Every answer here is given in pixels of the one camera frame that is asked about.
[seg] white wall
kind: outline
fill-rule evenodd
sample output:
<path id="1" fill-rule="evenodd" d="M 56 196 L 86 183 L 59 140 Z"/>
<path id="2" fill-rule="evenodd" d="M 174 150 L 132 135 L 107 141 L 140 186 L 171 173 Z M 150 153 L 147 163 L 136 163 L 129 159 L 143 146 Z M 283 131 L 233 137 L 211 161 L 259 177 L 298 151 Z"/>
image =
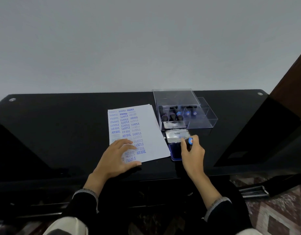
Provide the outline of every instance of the white wall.
<path id="1" fill-rule="evenodd" d="M 301 0 L 0 0 L 12 93 L 254 89 L 301 53 Z"/>

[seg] finger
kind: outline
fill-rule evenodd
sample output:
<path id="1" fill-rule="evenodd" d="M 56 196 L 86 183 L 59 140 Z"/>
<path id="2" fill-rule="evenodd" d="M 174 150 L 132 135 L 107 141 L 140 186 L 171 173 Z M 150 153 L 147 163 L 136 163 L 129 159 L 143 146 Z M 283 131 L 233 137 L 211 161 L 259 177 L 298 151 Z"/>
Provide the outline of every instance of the finger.
<path id="1" fill-rule="evenodd" d="M 193 138 L 193 146 L 199 145 L 199 139 L 197 135 L 192 135 L 191 138 Z"/>
<path id="2" fill-rule="evenodd" d="M 119 149 L 122 147 L 122 145 L 128 144 L 128 143 L 131 144 L 133 142 L 131 140 L 128 140 L 127 138 L 119 139 L 119 140 L 117 140 L 115 146 Z"/>
<path id="3" fill-rule="evenodd" d="M 142 165 L 142 163 L 139 162 L 139 161 L 129 162 L 129 163 L 125 164 L 125 171 L 124 172 L 130 170 L 131 168 L 141 166 L 141 165 Z"/>
<path id="4" fill-rule="evenodd" d="M 129 149 L 136 149 L 136 147 L 134 147 L 133 145 L 130 145 L 130 144 L 126 144 L 126 145 L 123 145 L 119 151 L 120 151 L 120 155 L 124 154 L 126 151 L 128 151 Z"/>
<path id="5" fill-rule="evenodd" d="M 184 138 L 181 138 L 181 156 L 188 153 L 187 143 Z"/>

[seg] stack of paper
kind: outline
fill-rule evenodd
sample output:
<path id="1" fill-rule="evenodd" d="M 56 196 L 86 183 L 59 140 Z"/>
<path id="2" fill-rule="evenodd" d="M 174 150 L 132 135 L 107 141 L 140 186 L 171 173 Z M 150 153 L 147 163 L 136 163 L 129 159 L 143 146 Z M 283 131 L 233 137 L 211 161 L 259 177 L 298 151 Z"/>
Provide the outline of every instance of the stack of paper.
<path id="1" fill-rule="evenodd" d="M 170 156 L 151 105 L 108 110 L 108 119 L 109 144 L 127 138 L 137 147 L 122 155 L 125 163 L 146 162 Z"/>

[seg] acrylic organizer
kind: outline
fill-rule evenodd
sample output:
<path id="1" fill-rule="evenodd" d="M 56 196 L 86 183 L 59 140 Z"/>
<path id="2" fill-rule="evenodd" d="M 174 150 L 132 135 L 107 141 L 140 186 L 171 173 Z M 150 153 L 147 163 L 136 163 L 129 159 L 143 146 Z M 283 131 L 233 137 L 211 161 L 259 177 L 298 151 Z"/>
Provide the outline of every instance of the acrylic organizer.
<path id="1" fill-rule="evenodd" d="M 192 89 L 154 89 L 153 94 L 161 130 L 213 128 L 218 120 Z"/>

